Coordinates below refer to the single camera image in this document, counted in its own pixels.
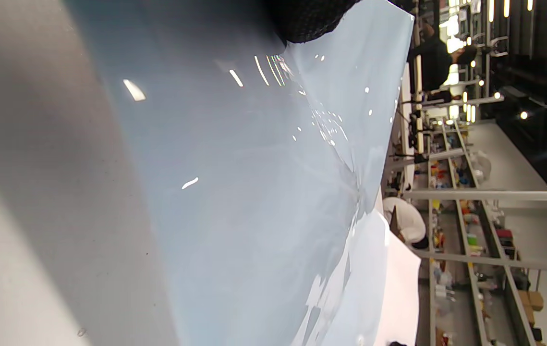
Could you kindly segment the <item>person's left hand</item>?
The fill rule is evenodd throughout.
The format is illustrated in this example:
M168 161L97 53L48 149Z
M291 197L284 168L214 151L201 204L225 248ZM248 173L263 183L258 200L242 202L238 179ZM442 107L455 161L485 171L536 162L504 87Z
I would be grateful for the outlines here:
M265 0L280 38L302 44L330 33L358 0Z

